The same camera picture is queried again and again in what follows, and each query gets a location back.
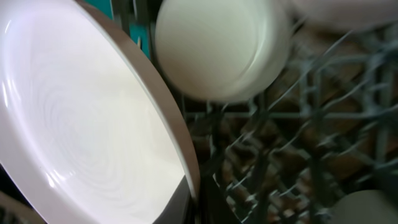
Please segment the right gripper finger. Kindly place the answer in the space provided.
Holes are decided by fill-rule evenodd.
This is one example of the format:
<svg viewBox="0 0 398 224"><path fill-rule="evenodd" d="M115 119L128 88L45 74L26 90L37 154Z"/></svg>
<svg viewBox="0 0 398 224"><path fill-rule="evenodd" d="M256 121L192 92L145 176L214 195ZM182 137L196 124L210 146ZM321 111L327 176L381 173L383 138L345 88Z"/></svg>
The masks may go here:
<svg viewBox="0 0 398 224"><path fill-rule="evenodd" d="M32 208L1 192L1 224L46 224Z"/></svg>

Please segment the white round plate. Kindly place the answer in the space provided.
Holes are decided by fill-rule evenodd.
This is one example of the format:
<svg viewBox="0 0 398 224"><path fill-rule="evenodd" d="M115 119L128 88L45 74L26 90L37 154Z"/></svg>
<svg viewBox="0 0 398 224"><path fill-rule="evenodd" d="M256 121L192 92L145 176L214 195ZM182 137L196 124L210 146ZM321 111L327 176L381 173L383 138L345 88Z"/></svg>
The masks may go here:
<svg viewBox="0 0 398 224"><path fill-rule="evenodd" d="M176 223L200 193L168 86L81 1L1 2L1 165L48 223Z"/></svg>

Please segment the cream bowl with nuts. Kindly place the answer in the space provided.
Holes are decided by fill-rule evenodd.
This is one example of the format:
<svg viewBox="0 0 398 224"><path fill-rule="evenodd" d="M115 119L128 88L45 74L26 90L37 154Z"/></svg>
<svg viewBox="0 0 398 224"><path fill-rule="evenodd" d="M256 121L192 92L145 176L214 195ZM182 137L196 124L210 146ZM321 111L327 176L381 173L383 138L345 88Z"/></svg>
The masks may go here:
<svg viewBox="0 0 398 224"><path fill-rule="evenodd" d="M245 101L279 76L292 23L273 0L164 0L155 52L169 82L196 100Z"/></svg>

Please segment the white paper cup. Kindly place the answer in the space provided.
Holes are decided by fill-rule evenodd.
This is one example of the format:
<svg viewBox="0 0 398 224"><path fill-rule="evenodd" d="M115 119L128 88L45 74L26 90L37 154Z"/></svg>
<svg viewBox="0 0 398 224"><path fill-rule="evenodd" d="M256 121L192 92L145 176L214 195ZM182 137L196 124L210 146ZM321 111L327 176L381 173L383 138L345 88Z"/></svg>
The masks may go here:
<svg viewBox="0 0 398 224"><path fill-rule="evenodd" d="M397 224L397 208L380 190L362 190L335 204L330 223Z"/></svg>

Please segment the pink bowl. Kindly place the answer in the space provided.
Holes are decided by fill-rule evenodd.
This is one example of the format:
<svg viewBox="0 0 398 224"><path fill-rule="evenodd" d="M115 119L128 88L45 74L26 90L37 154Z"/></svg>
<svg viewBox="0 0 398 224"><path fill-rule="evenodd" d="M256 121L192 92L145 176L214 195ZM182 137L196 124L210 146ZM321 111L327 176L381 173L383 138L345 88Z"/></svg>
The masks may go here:
<svg viewBox="0 0 398 224"><path fill-rule="evenodd" d="M290 0L293 12L311 28L343 33L397 22L397 0Z"/></svg>

